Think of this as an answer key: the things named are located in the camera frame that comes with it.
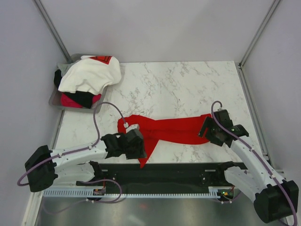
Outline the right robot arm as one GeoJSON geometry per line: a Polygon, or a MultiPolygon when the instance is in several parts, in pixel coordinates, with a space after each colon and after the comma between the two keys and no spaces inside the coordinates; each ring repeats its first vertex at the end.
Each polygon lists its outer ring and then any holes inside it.
{"type": "Polygon", "coordinates": [[[298,224],[299,188],[294,181],[286,181],[251,145],[249,133],[232,120],[219,122],[206,116],[198,134],[217,146],[228,146],[243,162],[246,171],[232,161],[222,163],[215,174],[220,185],[234,185],[253,203],[255,212],[264,223],[288,216],[298,224]]]}

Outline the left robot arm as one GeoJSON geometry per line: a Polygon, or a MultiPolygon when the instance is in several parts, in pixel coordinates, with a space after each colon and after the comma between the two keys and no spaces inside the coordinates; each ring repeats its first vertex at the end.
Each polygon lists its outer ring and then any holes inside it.
{"type": "Polygon", "coordinates": [[[103,173],[96,165],[101,160],[121,155],[128,160],[147,156],[139,130],[107,134],[77,148],[50,150],[47,145],[40,146],[24,165],[30,191],[35,193],[53,185],[77,182],[99,185],[103,181],[103,173]]]}

